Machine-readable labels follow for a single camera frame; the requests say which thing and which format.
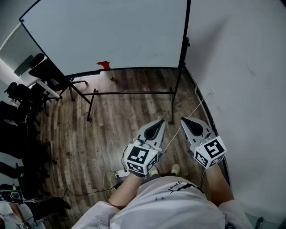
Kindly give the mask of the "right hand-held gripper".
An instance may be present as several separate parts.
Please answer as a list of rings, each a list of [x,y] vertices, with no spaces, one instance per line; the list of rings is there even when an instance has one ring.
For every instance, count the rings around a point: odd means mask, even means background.
[[[206,122],[201,119],[182,117],[180,119],[183,135],[193,153],[193,159],[208,169],[225,157],[227,152],[220,136],[210,132]]]

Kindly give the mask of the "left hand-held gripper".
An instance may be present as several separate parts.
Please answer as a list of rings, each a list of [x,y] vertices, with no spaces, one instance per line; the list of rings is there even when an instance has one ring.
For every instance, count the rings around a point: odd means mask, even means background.
[[[139,129],[137,138],[128,144],[123,161],[126,169],[139,177],[145,177],[159,161],[164,141],[166,122],[163,119],[147,123]]]

